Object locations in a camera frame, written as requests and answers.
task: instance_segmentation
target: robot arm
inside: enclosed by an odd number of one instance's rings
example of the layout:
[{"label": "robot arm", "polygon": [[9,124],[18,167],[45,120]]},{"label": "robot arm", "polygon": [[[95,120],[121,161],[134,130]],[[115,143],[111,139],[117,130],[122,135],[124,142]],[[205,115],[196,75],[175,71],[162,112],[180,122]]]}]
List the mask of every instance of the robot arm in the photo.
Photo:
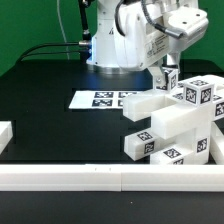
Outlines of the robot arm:
[{"label": "robot arm", "polygon": [[118,65],[128,71],[148,68],[164,85],[160,60],[167,56],[168,66],[179,66],[180,53],[205,34],[207,14],[197,6],[196,0],[126,0],[114,28]]}]

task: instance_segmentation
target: black cable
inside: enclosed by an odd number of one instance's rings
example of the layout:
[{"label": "black cable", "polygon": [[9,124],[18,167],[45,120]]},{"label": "black cable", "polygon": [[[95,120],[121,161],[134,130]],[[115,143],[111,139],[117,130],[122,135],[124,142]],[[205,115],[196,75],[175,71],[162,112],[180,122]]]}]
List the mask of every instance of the black cable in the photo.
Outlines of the black cable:
[{"label": "black cable", "polygon": [[91,34],[89,32],[88,20],[86,16],[86,5],[83,4],[82,0],[79,0],[79,11],[81,16],[81,24],[82,24],[82,38],[83,40],[91,40]]},{"label": "black cable", "polygon": [[180,39],[181,37],[183,37],[184,33],[181,30],[178,30],[178,29],[175,29],[175,28],[164,27],[161,24],[152,20],[152,18],[150,17],[150,15],[148,13],[145,0],[141,0],[141,6],[142,6],[143,14],[144,14],[147,22],[149,24],[151,24],[153,27],[155,27],[155,29],[157,29],[157,30],[161,31],[162,33],[165,33],[165,34],[167,34],[171,37],[174,37],[176,39]]},{"label": "black cable", "polygon": [[89,50],[76,50],[76,51],[57,51],[57,52],[41,52],[41,53],[33,53],[26,54],[20,56],[20,58],[16,61],[16,63],[21,62],[26,57],[37,56],[37,55],[54,55],[54,54],[67,54],[67,53],[88,53]]},{"label": "black cable", "polygon": [[21,61],[21,59],[24,58],[24,56],[28,55],[30,52],[35,51],[37,49],[46,48],[46,47],[67,47],[67,46],[78,46],[78,45],[79,45],[78,42],[40,44],[40,45],[31,47],[28,50],[26,50],[25,52],[23,52],[22,55],[19,57],[19,59],[16,62]]},{"label": "black cable", "polygon": [[116,28],[117,28],[117,31],[118,31],[118,33],[121,35],[121,36],[123,36],[123,37],[125,37],[125,34],[124,34],[124,32],[123,32],[123,30],[121,29],[121,27],[120,27],[120,21],[119,21],[119,9],[120,9],[120,7],[121,7],[121,5],[124,3],[124,0],[121,0],[119,3],[118,3],[118,5],[116,6],[116,9],[115,9],[115,25],[116,25]]}]

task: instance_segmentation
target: green wall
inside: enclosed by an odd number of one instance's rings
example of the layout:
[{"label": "green wall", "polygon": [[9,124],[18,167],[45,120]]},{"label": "green wall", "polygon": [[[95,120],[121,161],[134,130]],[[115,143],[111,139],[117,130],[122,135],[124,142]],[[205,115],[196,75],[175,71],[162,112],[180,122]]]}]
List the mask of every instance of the green wall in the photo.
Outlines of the green wall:
[{"label": "green wall", "polygon": [[[26,49],[47,42],[62,42],[56,0],[0,0],[0,75],[12,67]],[[183,58],[207,59],[224,69],[223,0],[199,0],[210,25],[203,40],[183,53]],[[91,33],[96,31],[96,2],[87,10]],[[81,39],[77,0],[61,0],[61,16],[68,41]]]}]

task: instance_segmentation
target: stacked blocks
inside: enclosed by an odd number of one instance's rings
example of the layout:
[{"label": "stacked blocks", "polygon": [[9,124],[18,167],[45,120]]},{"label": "stacked blocks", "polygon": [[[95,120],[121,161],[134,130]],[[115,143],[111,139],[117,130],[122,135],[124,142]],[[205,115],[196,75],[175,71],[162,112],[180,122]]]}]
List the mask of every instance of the stacked blocks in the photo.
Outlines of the stacked blocks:
[{"label": "stacked blocks", "polygon": [[208,162],[211,142],[213,154],[221,156],[220,163],[224,164],[224,152],[221,151],[224,136],[217,137],[214,133],[211,134],[211,122],[224,117],[224,79],[215,79],[219,82],[222,80],[223,84],[219,85],[212,83],[212,79],[213,76],[197,76],[177,83],[173,90],[151,90],[150,102],[153,102],[153,99],[156,102],[159,94],[164,96],[163,103],[160,99],[159,106],[154,105],[154,110],[148,111],[148,115],[151,116],[150,135],[156,136],[156,147],[150,150],[149,146],[147,151],[147,147],[141,143],[141,150],[137,150],[138,147],[134,143],[134,135],[138,134],[136,133],[126,137],[125,152],[128,151],[127,154],[134,160],[151,155],[150,164],[202,165]]}]

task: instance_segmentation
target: wire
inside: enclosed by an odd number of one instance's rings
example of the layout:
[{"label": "wire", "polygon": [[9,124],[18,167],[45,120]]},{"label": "wire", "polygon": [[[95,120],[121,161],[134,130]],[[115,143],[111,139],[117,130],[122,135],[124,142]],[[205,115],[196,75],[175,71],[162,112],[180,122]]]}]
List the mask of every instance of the wire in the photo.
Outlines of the wire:
[{"label": "wire", "polygon": [[65,30],[64,30],[63,23],[62,23],[62,19],[61,19],[60,0],[57,0],[57,14],[58,14],[58,21],[59,21],[59,24],[60,24],[61,33],[62,33],[64,42],[67,43],[67,38],[66,38]]},{"label": "wire", "polygon": [[58,51],[58,52],[41,52],[41,53],[33,53],[21,56],[17,62],[21,62],[26,57],[37,56],[37,55],[54,55],[54,54],[71,54],[71,53],[87,53],[89,50],[76,50],[76,51]]},{"label": "wire", "polygon": [[35,51],[37,49],[46,48],[46,47],[67,47],[67,46],[79,46],[78,42],[71,42],[71,43],[46,43],[46,44],[40,44],[34,47],[29,48],[26,50],[16,61],[20,62],[22,58],[26,57],[26,55],[30,54],[32,51]]}]

